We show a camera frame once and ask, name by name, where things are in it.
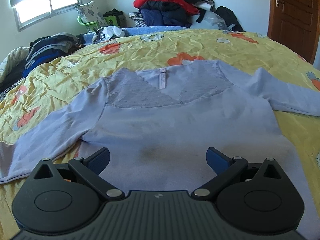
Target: window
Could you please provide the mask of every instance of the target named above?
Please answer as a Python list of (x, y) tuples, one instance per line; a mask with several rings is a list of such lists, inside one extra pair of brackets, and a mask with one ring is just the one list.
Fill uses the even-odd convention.
[(24, 0), (14, 7), (17, 27), (23, 30), (43, 18), (74, 8), (80, 0)]

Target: yellow bedspread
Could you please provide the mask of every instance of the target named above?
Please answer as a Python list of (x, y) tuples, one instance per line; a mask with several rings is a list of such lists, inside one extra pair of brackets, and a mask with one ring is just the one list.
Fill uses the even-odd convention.
[[(282, 81), (315, 91), (318, 91), (316, 87), (320, 89), (320, 80), (316, 79), (320, 78), (318, 70), (287, 47), (256, 33), (183, 30), (118, 38), (87, 46), (33, 70), (0, 104), (0, 140), (13, 144), (50, 112), (71, 102), (82, 89), (119, 68), (154, 69), (194, 59), (221, 59), (250, 74), (263, 67)], [(320, 169), (316, 162), (320, 150), (320, 118), (274, 113), (283, 134), (297, 148), (320, 214)], [(73, 158), (78, 145), (57, 162)], [(0, 239), (9, 239), (19, 230), (11, 205), (23, 182), (20, 179), (0, 185)]]

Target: metal screw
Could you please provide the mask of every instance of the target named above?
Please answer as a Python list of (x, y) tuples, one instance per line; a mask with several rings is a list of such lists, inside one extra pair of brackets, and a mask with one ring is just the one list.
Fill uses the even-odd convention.
[(119, 190), (119, 189), (116, 189), (116, 188), (113, 188), (113, 189), (109, 189), (107, 191), (107, 196), (108, 197), (120, 197), (122, 194), (122, 191)]
[(210, 194), (210, 191), (206, 188), (198, 188), (193, 193), (198, 197), (206, 197)]

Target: pillow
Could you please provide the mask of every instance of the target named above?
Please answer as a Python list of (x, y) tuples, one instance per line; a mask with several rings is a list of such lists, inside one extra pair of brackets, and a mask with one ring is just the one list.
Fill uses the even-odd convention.
[(94, 1), (83, 5), (76, 5), (75, 8), (83, 23), (97, 22), (98, 29), (108, 26), (102, 13), (99, 11), (98, 7), (94, 5)]

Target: window frame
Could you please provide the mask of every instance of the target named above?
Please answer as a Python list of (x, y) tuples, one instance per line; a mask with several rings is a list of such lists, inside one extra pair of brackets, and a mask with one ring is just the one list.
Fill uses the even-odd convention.
[(26, 28), (34, 25), (34, 24), (37, 24), (45, 19), (49, 19), (53, 16), (56, 16), (56, 15), (59, 15), (59, 14), (62, 14), (62, 13), (65, 13), (65, 12), (68, 12), (68, 11), (71, 11), (71, 10), (75, 10), (75, 5), (80, 5), (82, 4), (82, 0), (78, 0), (77, 3), (75, 4), (71, 4), (71, 5), (67, 5), (65, 7), (62, 7), (62, 8), (59, 8), (59, 9), (56, 9), (56, 10), (53, 10), (52, 9), (52, 4), (51, 4), (51, 0), (49, 0), (49, 3), (50, 3), (50, 8), (51, 8), (51, 12), (47, 12), (47, 13), (44, 13), (44, 14), (41, 14), (35, 18), (32, 18), (24, 23), (21, 23), (20, 22), (20, 19), (19, 19), (19, 14), (17, 12), (17, 9), (14, 7), (13, 8), (13, 13), (14, 13), (14, 18), (15, 18), (15, 21), (16, 21), (16, 25), (17, 25), (17, 30), (18, 32), (21, 32), (23, 30), (25, 30)]

